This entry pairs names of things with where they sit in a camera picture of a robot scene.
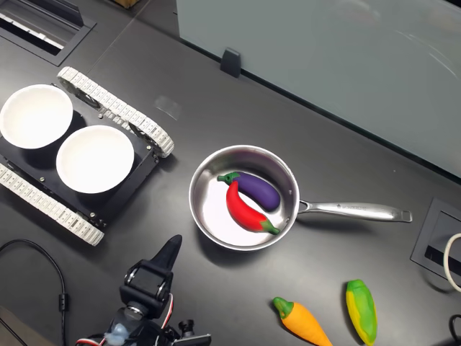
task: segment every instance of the black cable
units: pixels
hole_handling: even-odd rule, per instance
[[[87,339],[104,339],[104,334],[93,334],[87,337]]]
[[[461,340],[456,334],[456,330],[455,330],[455,319],[459,319],[459,318],[461,318],[461,315],[453,315],[449,318],[449,323],[448,323],[449,332],[451,333],[453,339],[455,339],[455,342],[457,343],[457,345],[461,345]]]
[[[1,317],[0,317],[0,324],[2,324],[3,327],[5,327],[6,330],[8,330],[8,332],[10,332],[10,334],[13,335],[16,338],[16,340],[19,341],[19,343],[22,346],[27,346],[27,344],[24,342],[24,340],[21,339],[21,337],[18,334],[16,334],[13,329],[10,328],[9,325],[6,324],[6,322],[3,319],[1,319]]]
[[[37,250],[39,253],[41,253],[43,256],[47,257],[48,260],[51,262],[51,264],[54,266],[56,269],[56,272],[59,275],[59,280],[61,281],[61,290],[62,293],[59,295],[59,311],[61,312],[61,344],[62,346],[66,346],[66,311],[68,310],[68,294],[66,292],[66,285],[64,284],[64,277],[59,269],[58,264],[55,262],[55,260],[48,254],[45,249],[43,249],[40,245],[34,243],[33,241],[27,240],[27,239],[15,239],[8,241],[5,243],[3,246],[0,247],[0,252],[3,251],[5,248],[7,248],[9,245],[15,244],[15,243],[22,243],[26,244],[33,249]],[[0,321],[1,324],[5,326],[5,328],[8,329],[8,331],[16,337],[16,339],[22,344],[25,345],[25,342],[21,340],[21,338],[6,324],[3,320]]]

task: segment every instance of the toy red chili pepper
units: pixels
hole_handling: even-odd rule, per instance
[[[229,213],[233,219],[245,229],[249,231],[266,231],[270,234],[278,234],[280,232],[266,216],[248,206],[240,198],[238,195],[238,182],[230,184],[226,201]]]

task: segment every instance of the toy yellow corn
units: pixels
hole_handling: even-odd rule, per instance
[[[376,308],[372,294],[363,281],[353,280],[347,283],[346,304],[360,339],[367,346],[372,346],[377,334]]]
[[[332,346],[315,317],[299,303],[276,297],[272,301],[282,323],[297,336],[317,346]]]

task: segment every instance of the white bowl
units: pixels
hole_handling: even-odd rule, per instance
[[[42,148],[66,133],[72,114],[72,101],[61,89],[31,85],[6,101],[0,111],[0,132],[14,146]]]
[[[82,193],[100,193],[119,185],[135,159],[130,139],[110,126],[72,133],[59,148],[56,169],[64,184]]]

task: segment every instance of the dark gray table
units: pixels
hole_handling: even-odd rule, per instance
[[[105,1],[76,2],[98,25],[63,66],[87,73],[151,116],[176,148],[96,248],[0,188],[0,243],[36,241],[63,269],[72,297],[69,340],[104,331],[121,306],[125,271],[182,234],[171,321],[195,319],[196,331],[212,333],[214,345],[305,345],[279,326],[269,306],[275,296],[308,307],[334,345],[356,345],[343,301],[344,283],[355,278],[375,299],[376,345],[449,345],[447,322],[461,312],[461,295],[445,292],[447,281],[410,256],[431,199],[461,208],[459,185],[249,79],[222,73],[216,62],[156,29],[155,1],[136,19]],[[0,104],[20,87],[56,82],[58,71],[0,39]],[[180,105],[177,119],[155,108],[160,96]],[[414,222],[304,215],[264,251],[223,251],[195,226],[187,194],[200,162],[233,144],[282,157],[307,200],[394,205],[412,210]],[[59,285],[51,266],[18,248],[0,256],[0,273],[0,305],[57,344]]]

